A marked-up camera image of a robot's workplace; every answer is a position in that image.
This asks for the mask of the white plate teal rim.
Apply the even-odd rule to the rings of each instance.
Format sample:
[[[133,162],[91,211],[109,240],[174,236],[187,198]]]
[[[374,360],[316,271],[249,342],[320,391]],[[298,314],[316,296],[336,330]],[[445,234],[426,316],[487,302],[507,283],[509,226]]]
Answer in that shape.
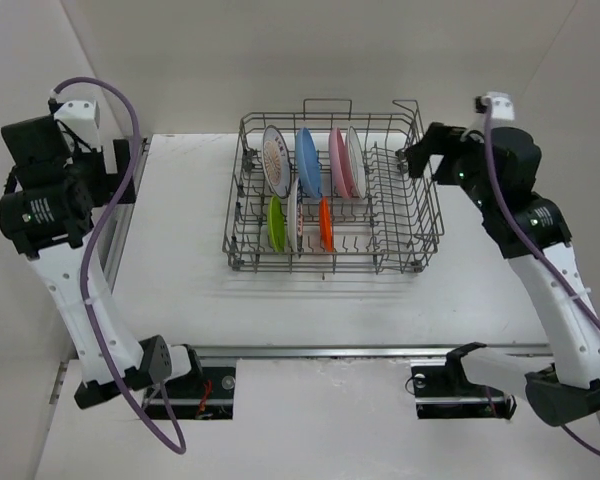
[[[293,253],[301,253],[303,236],[303,204],[301,186],[298,178],[292,184],[287,201],[287,236]]]

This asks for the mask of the lime green plate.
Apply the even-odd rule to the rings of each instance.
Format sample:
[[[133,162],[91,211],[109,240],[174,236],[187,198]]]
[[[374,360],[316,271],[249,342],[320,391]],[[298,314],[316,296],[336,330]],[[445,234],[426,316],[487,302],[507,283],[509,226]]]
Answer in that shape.
[[[283,252],[286,244],[285,217],[277,196],[273,196],[268,205],[267,228],[272,248],[275,252]]]

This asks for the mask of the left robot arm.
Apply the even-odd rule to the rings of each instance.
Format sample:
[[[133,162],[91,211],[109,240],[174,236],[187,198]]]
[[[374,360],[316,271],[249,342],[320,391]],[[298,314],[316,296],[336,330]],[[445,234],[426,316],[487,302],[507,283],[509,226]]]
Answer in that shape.
[[[69,331],[82,367],[77,405],[90,408],[120,393],[90,312],[127,388],[138,391],[169,381],[181,396],[197,394],[204,373],[195,350],[169,345],[160,335],[137,339],[115,304],[97,255],[87,270],[89,294],[82,294],[80,272],[94,229],[92,210],[109,202],[115,186],[102,153],[70,148],[50,115],[4,126],[1,135],[15,165],[0,199],[0,231],[46,285]]]

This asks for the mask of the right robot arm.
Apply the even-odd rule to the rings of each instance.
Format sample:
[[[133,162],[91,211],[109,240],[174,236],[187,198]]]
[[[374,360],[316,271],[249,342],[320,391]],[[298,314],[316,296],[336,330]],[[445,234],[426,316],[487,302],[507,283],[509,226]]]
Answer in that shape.
[[[482,226],[522,282],[549,341],[553,362],[535,371],[522,358],[482,343],[450,351],[445,386],[457,394],[491,387],[526,400],[547,425],[562,427],[600,411],[600,321],[579,275],[571,232],[558,206],[534,190],[542,159],[533,137],[518,128],[483,133],[434,122],[404,151],[408,173],[460,187]]]

